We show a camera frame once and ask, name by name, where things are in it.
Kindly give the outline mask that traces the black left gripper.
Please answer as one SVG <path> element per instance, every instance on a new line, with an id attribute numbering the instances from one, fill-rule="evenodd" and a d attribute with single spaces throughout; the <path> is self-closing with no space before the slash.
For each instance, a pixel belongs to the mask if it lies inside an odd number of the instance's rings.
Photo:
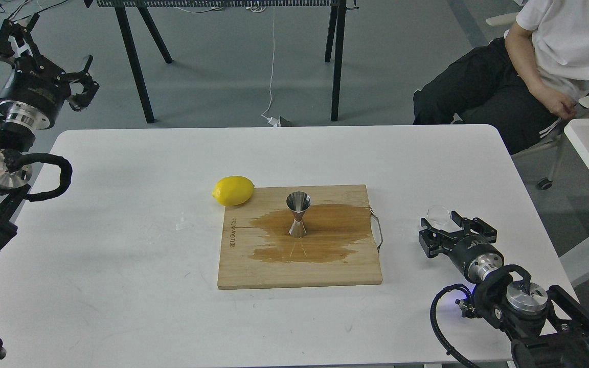
<path id="1" fill-rule="evenodd" d="M 100 85 L 89 72 L 94 57 L 88 55 L 81 71 L 65 73 L 64 81 L 80 84 L 82 92 L 72 94 L 68 84 L 54 84 L 36 74 L 19 70 L 39 70 L 40 52 L 31 37 L 39 14 L 34 13 L 27 22 L 5 19 L 0 27 L 0 61 L 10 65 L 8 80 L 0 91 L 0 114 L 13 112 L 14 107 L 33 108 L 37 118 L 33 128 L 49 129 L 54 126 L 64 102 L 73 111 L 85 110 L 91 104 Z"/>

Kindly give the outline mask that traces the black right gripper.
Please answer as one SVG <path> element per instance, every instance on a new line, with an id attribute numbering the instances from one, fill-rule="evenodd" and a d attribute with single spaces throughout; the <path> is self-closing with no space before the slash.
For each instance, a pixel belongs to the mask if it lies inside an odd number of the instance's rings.
<path id="1" fill-rule="evenodd" d="M 456 211 L 451 211 L 451 219 L 460 231 L 448 233 L 421 218 L 419 244 L 428 258 L 446 254 L 468 282 L 479 284 L 504 265 L 503 255 L 494 247 L 497 231 L 481 218 L 470 219 Z"/>

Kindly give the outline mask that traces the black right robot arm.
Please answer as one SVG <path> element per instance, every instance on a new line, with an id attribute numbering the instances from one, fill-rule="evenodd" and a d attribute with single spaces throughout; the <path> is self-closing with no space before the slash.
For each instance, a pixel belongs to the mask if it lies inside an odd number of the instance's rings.
<path id="1" fill-rule="evenodd" d="M 436 311 L 442 296 L 464 293 L 456 304 L 461 316 L 483 318 L 505 333 L 516 367 L 589 367 L 589 313 L 562 287 L 543 289 L 519 265 L 506 265 L 495 247 L 497 231 L 480 218 L 451 212 L 458 230 L 447 232 L 421 219 L 419 243 L 428 258 L 449 257 L 473 290 L 463 284 L 444 287 L 430 307 L 432 330 L 449 356 L 467 367 L 465 358 L 440 330 Z"/>

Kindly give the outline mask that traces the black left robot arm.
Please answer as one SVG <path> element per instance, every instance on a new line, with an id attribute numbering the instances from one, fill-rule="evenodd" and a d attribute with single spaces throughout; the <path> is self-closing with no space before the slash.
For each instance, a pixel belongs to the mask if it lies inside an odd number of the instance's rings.
<path id="1" fill-rule="evenodd" d="M 17 233 L 10 219 L 24 200 L 56 198 L 72 182 L 67 159 L 30 153 L 35 131 L 54 126 L 64 103 L 86 109 L 100 87 L 89 74 L 92 56 L 81 71 L 67 73 L 39 52 L 31 37 L 38 19 L 5 19 L 0 28 L 0 61 L 12 68 L 0 91 L 0 250 Z"/>

